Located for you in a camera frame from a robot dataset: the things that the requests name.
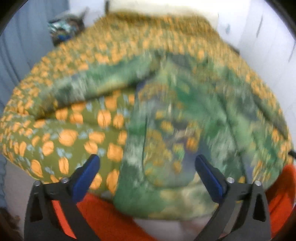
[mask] pillow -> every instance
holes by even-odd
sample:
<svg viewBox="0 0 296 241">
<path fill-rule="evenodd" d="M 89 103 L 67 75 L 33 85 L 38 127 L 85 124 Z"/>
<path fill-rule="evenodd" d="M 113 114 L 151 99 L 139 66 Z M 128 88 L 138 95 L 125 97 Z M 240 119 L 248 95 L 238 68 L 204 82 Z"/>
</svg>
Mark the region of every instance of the pillow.
<svg viewBox="0 0 296 241">
<path fill-rule="evenodd" d="M 109 12 L 132 11 L 145 15 L 198 15 L 217 28 L 216 0 L 109 0 Z"/>
</svg>

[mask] screw head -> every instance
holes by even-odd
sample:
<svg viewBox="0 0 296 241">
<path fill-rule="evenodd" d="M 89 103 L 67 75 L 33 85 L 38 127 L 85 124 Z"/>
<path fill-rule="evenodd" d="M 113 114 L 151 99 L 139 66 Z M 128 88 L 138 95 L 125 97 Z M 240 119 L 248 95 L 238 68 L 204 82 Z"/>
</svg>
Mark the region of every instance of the screw head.
<svg viewBox="0 0 296 241">
<path fill-rule="evenodd" d="M 40 186 L 41 184 L 42 184 L 42 182 L 39 181 L 39 180 L 37 180 L 37 181 L 34 182 L 34 186 L 35 186 L 35 187 L 38 187 L 38 186 Z"/>
<path fill-rule="evenodd" d="M 255 181 L 255 185 L 256 185 L 256 186 L 261 186 L 262 183 L 261 183 L 259 180 L 256 180 L 256 181 Z"/>
<path fill-rule="evenodd" d="M 234 180 L 233 177 L 228 177 L 226 180 L 227 180 L 227 182 L 229 182 L 229 183 L 234 183 L 234 182 L 235 182 L 235 180 Z"/>
<path fill-rule="evenodd" d="M 61 183 L 67 183 L 67 182 L 69 182 L 69 178 L 68 177 L 63 177 L 63 178 L 61 178 L 60 182 Z"/>
</svg>

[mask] olive green fabric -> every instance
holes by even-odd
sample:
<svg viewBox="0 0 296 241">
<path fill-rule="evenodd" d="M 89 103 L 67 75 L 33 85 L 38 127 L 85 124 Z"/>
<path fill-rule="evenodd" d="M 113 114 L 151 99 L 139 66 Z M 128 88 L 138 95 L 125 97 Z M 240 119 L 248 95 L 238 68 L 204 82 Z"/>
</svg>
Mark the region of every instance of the olive green fabric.
<svg viewBox="0 0 296 241">
<path fill-rule="evenodd" d="M 264 188 L 292 161 L 275 96 L 200 17 L 100 19 L 34 66 L 0 125 L 3 154 L 44 182 L 98 154 L 91 191 L 141 218 L 214 211 L 194 171 L 200 153 Z"/>
</svg>

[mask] gray curtain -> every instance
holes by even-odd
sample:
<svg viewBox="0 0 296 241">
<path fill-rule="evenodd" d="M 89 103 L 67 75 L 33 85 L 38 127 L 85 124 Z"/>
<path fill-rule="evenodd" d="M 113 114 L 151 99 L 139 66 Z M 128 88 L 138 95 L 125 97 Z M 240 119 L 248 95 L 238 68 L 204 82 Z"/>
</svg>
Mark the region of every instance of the gray curtain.
<svg viewBox="0 0 296 241">
<path fill-rule="evenodd" d="M 47 22 L 69 9 L 68 0 L 28 0 L 0 36 L 0 116 L 15 86 L 53 49 Z M 0 207 L 6 159 L 0 155 Z"/>
</svg>

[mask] green tie-dye fabric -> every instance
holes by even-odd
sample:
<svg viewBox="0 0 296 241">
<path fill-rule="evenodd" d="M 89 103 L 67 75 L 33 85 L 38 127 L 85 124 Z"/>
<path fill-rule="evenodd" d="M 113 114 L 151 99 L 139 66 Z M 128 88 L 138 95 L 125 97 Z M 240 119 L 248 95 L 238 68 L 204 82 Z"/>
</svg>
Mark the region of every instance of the green tie-dye fabric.
<svg viewBox="0 0 296 241">
<path fill-rule="evenodd" d="M 34 66 L 0 125 L 3 154 L 45 183 L 98 154 L 91 191 L 141 218 L 216 208 L 194 171 L 200 153 L 265 188 L 292 161 L 274 95 L 199 17 L 102 18 Z"/>
</svg>

